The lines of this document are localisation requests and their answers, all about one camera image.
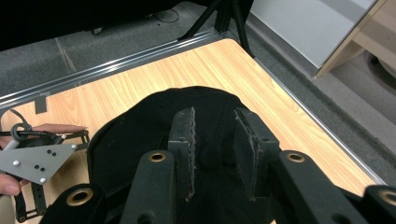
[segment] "tripod leg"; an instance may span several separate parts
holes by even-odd
[[[241,41],[241,47],[250,55],[250,57],[254,58],[253,53],[250,50],[248,45],[248,37],[247,32],[245,30],[245,24],[242,19],[241,9],[239,7],[239,0],[231,0],[231,5],[233,7],[233,15],[235,16],[235,24],[238,30],[239,39]]]
[[[190,30],[184,34],[182,37],[178,38],[177,40],[185,40],[188,38],[193,37],[198,30],[204,25],[204,23],[209,19],[209,17],[213,14],[213,12],[219,7],[221,0],[214,1],[201,15],[198,21],[190,28]]]

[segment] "hole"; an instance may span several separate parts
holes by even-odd
[[[80,192],[73,197],[73,201],[83,200],[88,196],[87,192]]]
[[[332,220],[338,224],[350,224],[349,219],[341,214],[333,214]]]
[[[396,192],[393,192],[391,190],[380,190],[379,196],[382,200],[384,200],[384,202],[396,206]]]
[[[76,189],[67,197],[66,203],[70,206],[79,206],[89,201],[92,196],[91,189]]]
[[[154,153],[149,156],[149,159],[154,162],[165,160],[165,154],[163,153]]]
[[[137,217],[138,224],[151,224],[154,223],[155,214],[151,211],[143,212]]]
[[[305,158],[303,156],[301,156],[300,154],[297,154],[297,153],[288,154],[288,159],[290,161],[294,161],[294,162],[303,162],[303,161],[305,161]]]

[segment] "wooden table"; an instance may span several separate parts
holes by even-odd
[[[267,124],[282,149],[299,150],[311,156],[335,185],[362,195],[367,185],[374,184],[281,86],[230,39],[51,95],[47,100],[48,112],[44,114],[36,115],[33,103],[15,109],[32,125],[46,122],[84,125],[94,135],[109,120],[151,93],[196,85],[239,96]],[[7,112],[1,122],[6,131],[20,121]],[[84,151],[75,153],[45,185],[48,203],[81,182],[88,182]]]

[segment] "finger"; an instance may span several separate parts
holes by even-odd
[[[7,144],[9,143],[9,141],[12,140],[11,136],[1,136],[0,137],[0,147],[1,148],[5,148],[7,146]]]
[[[70,124],[42,124],[33,128],[34,131],[47,131],[50,133],[76,133],[83,131],[87,127]]]
[[[17,196],[21,192],[21,184],[10,175],[0,174],[0,194]]]
[[[29,180],[26,180],[26,179],[21,180],[21,185],[22,185],[22,186],[25,186],[25,185],[27,185],[27,184],[29,184],[29,183],[30,183]]]

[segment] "black cloth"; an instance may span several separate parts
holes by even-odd
[[[195,194],[177,201],[177,223],[269,223],[269,203],[250,202],[233,152],[234,110],[246,108],[234,95],[206,87],[151,94],[111,120],[88,148],[90,181],[106,194],[131,184],[140,157],[158,149],[176,112],[194,107]]]

